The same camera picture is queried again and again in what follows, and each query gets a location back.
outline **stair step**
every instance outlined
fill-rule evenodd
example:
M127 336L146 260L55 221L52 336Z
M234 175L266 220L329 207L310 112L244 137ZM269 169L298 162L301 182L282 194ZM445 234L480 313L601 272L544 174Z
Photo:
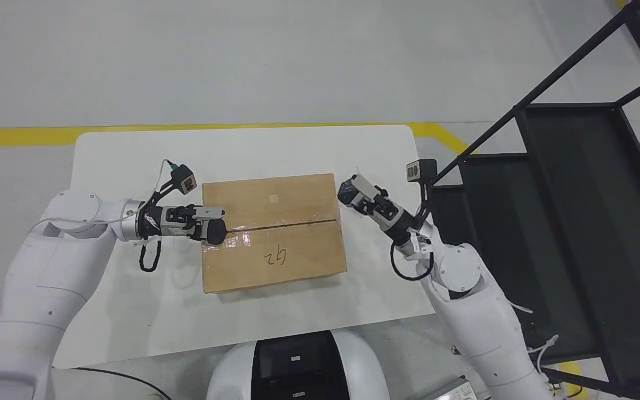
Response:
M603 363L615 374L609 378L638 385L638 140L612 104L535 104L516 120L567 266L589 303Z

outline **yellow floor line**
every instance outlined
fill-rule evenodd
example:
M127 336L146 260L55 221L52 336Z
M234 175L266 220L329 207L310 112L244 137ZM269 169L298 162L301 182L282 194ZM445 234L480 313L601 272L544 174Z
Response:
M561 363L558 365L558 368L560 369L560 371L566 372L568 374L582 375L582 369L580 368L580 364L578 364L576 361ZM580 390L580 386L572 385L572 384L567 384L566 388L567 388L567 393L566 393L567 396L572 395L574 393L578 393L578 391ZM588 399L588 398L589 398L589 394L587 393L587 390L583 389L579 395L572 397L571 399L579 400L579 399Z
M171 131L195 129L289 128L309 126L407 125L416 137L437 139L451 151L460 154L467 144L442 125L433 122L409 123L322 123L322 124L212 124L212 125L124 125L72 126L51 128L0 128L0 147L72 145L86 132Z

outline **black metal staircase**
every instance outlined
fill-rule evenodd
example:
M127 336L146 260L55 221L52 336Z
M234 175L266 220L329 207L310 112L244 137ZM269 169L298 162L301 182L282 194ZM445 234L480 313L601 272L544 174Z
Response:
M445 241L473 244L514 303L527 344L560 339L544 362L598 356L609 381L550 378L640 399L640 145L616 102L531 104L638 13L632 1L432 180ZM526 154L472 154L515 118ZM463 184L436 183L459 167Z

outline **handwritten number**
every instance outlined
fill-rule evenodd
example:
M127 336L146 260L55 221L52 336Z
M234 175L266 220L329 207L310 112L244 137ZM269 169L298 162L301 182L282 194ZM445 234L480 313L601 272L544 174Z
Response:
M280 249L280 243L278 243L278 255L276 260L280 260L280 255L282 255L282 262L280 265L284 265L284 260L287 258L287 249Z
M271 260L273 257L273 253L269 253L264 258L267 259L267 264L274 265L275 263ZM278 252L276 253L276 261L280 261L280 265L284 265L284 261L287 259L287 249L280 248L280 244L278 243Z

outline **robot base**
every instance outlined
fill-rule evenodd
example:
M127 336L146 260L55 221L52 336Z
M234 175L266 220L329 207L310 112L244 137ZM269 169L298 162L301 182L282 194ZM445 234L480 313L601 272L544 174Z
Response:
M216 367L207 400L389 400L380 362L347 330L239 344Z

